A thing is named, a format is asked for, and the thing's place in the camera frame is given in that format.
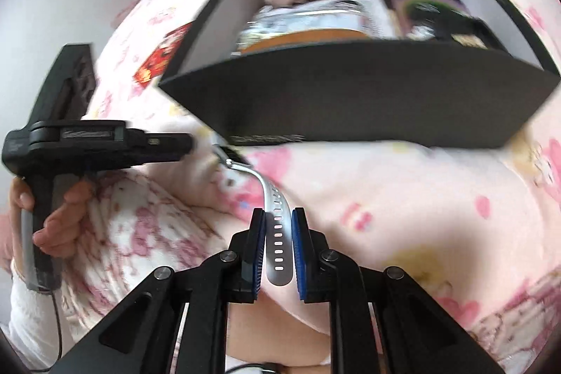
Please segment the person's left hand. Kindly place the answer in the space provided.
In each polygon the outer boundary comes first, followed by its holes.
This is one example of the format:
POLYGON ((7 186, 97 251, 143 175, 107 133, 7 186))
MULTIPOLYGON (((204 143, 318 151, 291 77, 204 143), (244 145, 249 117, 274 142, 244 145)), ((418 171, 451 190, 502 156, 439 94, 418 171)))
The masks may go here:
MULTIPOLYGON (((81 231, 80 224, 87 214, 87 204, 92 197, 93 186, 85 180, 69 188, 64 194, 62 204, 47 217, 43 228, 32 236, 35 247, 53 258, 66 259, 74 255, 81 231)), ((13 259, 19 271, 23 271, 21 212, 33 210, 34 198, 31 188, 19 177, 12 180, 8 206, 13 259)))

